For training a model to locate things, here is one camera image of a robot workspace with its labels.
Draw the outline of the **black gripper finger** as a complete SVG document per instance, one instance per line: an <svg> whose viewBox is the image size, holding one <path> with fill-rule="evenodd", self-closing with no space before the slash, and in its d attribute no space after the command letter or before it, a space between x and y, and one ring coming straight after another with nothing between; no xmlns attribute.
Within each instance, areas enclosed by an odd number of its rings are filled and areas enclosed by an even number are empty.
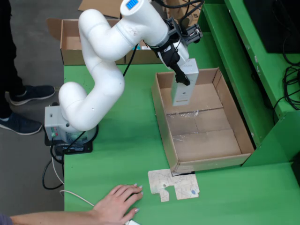
<svg viewBox="0 0 300 225"><path fill-rule="evenodd" d="M182 83L186 86L190 85L190 80L187 78L185 73L180 69L177 63L172 64L172 70L175 72L176 83Z"/></svg>

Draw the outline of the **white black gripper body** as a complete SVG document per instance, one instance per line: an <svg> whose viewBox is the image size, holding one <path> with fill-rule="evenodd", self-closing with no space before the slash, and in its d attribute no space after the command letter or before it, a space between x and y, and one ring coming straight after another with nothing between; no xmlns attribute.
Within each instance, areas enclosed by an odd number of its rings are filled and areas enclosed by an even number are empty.
<svg viewBox="0 0 300 225"><path fill-rule="evenodd" d="M189 59L188 49L181 40L172 43L166 49L157 52L157 55L168 69L172 69L171 66L175 64L182 66Z"/></svg>

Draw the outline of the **person's left hand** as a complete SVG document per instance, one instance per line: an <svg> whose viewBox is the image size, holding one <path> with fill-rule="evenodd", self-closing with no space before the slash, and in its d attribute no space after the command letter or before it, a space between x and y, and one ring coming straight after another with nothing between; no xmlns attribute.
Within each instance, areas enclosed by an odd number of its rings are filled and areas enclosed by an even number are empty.
<svg viewBox="0 0 300 225"><path fill-rule="evenodd" d="M139 212L139 209L134 208L133 205L142 197L142 185L118 185L88 212L90 223L124 225Z"/></svg>

